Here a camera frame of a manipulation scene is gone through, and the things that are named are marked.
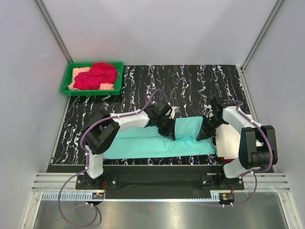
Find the teal t-shirt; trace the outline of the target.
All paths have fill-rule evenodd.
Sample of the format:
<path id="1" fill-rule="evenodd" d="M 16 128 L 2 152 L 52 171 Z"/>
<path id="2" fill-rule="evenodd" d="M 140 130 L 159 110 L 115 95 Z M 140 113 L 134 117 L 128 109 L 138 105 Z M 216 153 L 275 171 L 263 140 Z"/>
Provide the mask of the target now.
<path id="1" fill-rule="evenodd" d="M 104 153 L 104 158 L 137 159 L 214 154 L 215 147 L 210 138 L 196 141 L 202 121 L 201 116 L 177 118 L 174 141 L 161 136 L 155 126 L 120 131 Z"/>

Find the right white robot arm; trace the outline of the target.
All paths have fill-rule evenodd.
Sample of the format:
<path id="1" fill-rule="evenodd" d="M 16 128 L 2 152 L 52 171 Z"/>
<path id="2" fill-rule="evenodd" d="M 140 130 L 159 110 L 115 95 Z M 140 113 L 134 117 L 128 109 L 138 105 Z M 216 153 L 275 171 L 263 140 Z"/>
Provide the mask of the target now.
<path id="1" fill-rule="evenodd" d="M 196 141 L 217 137 L 216 130 L 223 125 L 231 125 L 240 136 L 238 156 L 221 166 L 212 179 L 213 187 L 230 189 L 244 175 L 267 172 L 278 162 L 275 129 L 250 119 L 236 106 L 216 108 L 212 117 L 203 120 Z"/>

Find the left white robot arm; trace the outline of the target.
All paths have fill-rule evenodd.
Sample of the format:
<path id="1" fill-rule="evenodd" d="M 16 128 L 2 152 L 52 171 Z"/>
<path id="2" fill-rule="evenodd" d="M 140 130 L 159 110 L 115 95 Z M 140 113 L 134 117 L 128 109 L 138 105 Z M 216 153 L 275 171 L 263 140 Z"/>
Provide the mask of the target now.
<path id="1" fill-rule="evenodd" d="M 162 157 L 176 140 L 175 111 L 154 106 L 133 112 L 100 111 L 81 137 L 86 166 L 77 178 L 77 189 L 100 189 L 111 179 L 104 175 L 104 159 Z"/>

